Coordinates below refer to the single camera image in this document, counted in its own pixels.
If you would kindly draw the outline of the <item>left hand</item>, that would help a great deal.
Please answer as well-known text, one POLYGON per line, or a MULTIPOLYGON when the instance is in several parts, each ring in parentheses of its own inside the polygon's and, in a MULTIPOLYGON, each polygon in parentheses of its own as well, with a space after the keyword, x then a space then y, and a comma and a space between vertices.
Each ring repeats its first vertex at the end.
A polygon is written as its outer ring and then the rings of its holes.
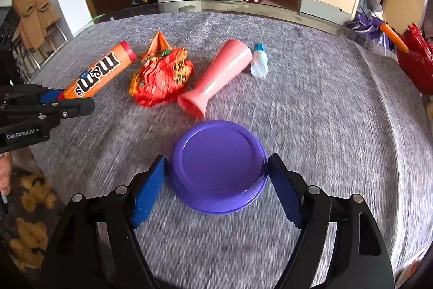
POLYGON ((11 153, 2 153, 0 158, 0 191, 4 196, 8 195, 10 192, 11 170, 11 153))

